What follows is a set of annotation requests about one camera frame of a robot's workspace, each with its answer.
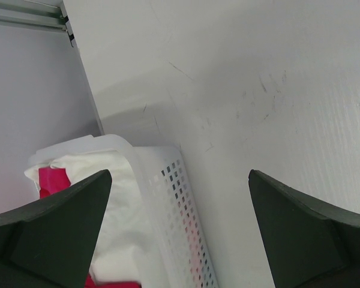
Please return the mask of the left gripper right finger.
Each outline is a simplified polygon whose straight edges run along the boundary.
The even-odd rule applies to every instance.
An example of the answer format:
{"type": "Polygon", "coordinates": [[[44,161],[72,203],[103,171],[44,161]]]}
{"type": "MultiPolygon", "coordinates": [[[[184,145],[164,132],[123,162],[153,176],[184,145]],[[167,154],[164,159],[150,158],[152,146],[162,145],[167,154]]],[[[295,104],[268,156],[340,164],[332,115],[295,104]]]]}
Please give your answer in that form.
{"type": "Polygon", "coordinates": [[[276,287],[360,287],[360,214],[259,170],[248,184],[276,287]]]}

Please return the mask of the left aluminium corner profile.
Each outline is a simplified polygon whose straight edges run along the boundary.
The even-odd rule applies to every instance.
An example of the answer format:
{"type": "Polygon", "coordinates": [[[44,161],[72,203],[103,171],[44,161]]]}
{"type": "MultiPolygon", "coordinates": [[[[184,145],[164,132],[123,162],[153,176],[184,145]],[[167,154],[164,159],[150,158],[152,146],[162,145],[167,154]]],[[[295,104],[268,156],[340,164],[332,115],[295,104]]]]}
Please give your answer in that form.
{"type": "Polygon", "coordinates": [[[0,24],[64,32],[74,35],[62,1],[0,1],[0,24]]]}

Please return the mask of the pale pink white garment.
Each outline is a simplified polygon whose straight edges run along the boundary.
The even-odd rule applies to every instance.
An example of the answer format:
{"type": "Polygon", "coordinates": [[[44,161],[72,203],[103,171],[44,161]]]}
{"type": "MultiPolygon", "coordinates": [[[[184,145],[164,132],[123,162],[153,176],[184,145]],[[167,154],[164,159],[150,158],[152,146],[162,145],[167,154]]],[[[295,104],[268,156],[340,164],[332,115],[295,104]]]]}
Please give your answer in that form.
{"type": "Polygon", "coordinates": [[[134,227],[140,218],[140,199],[134,173],[128,161],[115,151],[70,154],[34,165],[25,170],[25,176],[38,184],[38,170],[42,167],[64,168],[71,185],[101,170],[110,172],[112,185],[109,200],[89,274],[96,284],[116,281],[140,282],[140,235],[134,227]]]}

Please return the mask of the white laundry basket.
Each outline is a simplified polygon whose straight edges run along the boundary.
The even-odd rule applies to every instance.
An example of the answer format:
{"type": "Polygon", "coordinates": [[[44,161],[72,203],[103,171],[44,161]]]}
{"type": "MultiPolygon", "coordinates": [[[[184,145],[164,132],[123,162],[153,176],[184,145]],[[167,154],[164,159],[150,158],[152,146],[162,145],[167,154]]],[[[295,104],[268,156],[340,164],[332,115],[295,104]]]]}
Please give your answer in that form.
{"type": "Polygon", "coordinates": [[[114,134],[88,135],[37,150],[28,164],[102,150],[121,153],[135,174],[169,287],[218,287],[187,171],[176,147],[135,147],[114,134]]]}

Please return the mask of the magenta t-shirt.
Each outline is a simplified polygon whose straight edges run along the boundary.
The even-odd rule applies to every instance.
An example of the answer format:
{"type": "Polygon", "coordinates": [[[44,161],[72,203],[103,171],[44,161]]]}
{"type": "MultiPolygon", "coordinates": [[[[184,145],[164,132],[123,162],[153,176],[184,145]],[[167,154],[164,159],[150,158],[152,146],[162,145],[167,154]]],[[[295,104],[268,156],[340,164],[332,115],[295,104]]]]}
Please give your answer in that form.
{"type": "MultiPolygon", "coordinates": [[[[64,168],[42,167],[38,170],[38,184],[40,186],[40,198],[49,197],[71,186],[71,182],[64,168]]],[[[88,274],[85,288],[138,288],[141,287],[136,281],[116,281],[106,284],[96,284],[88,274]]]]}

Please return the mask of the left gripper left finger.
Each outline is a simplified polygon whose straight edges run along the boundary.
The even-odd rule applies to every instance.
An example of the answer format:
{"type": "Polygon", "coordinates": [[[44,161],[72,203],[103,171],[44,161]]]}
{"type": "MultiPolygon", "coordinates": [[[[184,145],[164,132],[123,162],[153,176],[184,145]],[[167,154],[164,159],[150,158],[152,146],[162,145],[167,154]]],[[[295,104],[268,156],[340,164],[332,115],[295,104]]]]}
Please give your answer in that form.
{"type": "Polygon", "coordinates": [[[0,287],[84,287],[112,177],[73,186],[0,214],[0,287]]]}

